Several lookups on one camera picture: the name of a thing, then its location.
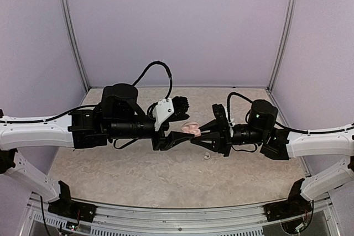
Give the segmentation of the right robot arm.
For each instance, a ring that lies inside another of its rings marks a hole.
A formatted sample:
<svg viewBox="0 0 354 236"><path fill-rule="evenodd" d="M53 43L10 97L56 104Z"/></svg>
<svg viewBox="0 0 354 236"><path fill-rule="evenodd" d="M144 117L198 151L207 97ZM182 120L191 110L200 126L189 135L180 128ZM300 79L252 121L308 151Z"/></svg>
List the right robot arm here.
<svg viewBox="0 0 354 236"><path fill-rule="evenodd" d="M258 145L272 160L310 155L342 155L343 159L322 172L295 182L283 212L296 215L304 205L330 190L353 181L353 125L336 129L298 130L276 122L278 109L263 99L252 101L245 124L233 124L228 107L214 104L215 119L203 125L191 143L229 156L235 145Z"/></svg>

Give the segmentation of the pink earbud charging case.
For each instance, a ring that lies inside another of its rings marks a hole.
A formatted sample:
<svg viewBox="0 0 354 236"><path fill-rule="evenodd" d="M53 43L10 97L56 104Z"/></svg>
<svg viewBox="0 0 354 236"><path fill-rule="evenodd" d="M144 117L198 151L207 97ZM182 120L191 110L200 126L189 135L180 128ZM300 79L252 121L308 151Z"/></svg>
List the pink earbud charging case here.
<svg viewBox="0 0 354 236"><path fill-rule="evenodd" d="M186 122L182 125L181 130L184 133L193 134L195 137L201 136L200 125L197 122Z"/></svg>

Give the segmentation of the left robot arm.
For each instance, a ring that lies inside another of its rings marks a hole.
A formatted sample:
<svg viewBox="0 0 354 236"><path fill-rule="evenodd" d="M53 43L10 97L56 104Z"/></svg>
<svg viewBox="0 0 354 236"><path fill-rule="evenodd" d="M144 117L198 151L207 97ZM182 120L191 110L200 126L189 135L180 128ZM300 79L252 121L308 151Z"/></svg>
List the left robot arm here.
<svg viewBox="0 0 354 236"><path fill-rule="evenodd" d="M25 183L44 200L55 204L63 215L77 212L68 185L52 181L26 162L19 148L58 146L88 149L105 146L118 139L131 144L150 139L154 150L166 151L188 141L194 134L171 131L170 122L188 119L186 97L166 97L158 101L147 115L137 103L138 90L133 85L118 83L103 89L101 102L95 106L77 107L55 117L33 120L1 115L1 173Z"/></svg>

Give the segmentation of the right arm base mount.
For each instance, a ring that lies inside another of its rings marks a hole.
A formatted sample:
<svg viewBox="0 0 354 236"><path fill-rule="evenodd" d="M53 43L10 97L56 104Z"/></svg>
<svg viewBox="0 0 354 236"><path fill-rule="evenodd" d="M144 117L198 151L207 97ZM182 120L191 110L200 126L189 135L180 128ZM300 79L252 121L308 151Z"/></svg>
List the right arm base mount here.
<svg viewBox="0 0 354 236"><path fill-rule="evenodd" d="M298 216L313 210L311 201L300 195L304 180L302 178L294 182L286 200L264 205L263 208L268 222Z"/></svg>

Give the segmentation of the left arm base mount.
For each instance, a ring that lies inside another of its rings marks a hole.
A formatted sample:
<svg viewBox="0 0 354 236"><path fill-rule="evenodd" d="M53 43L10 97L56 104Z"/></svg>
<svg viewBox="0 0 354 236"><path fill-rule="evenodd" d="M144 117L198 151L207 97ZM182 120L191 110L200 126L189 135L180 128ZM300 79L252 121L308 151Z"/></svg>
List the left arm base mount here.
<svg viewBox="0 0 354 236"><path fill-rule="evenodd" d="M59 181L59 198L49 202L48 211L62 217L75 219L77 221L93 222L97 206L90 203L74 201L71 198L69 186Z"/></svg>

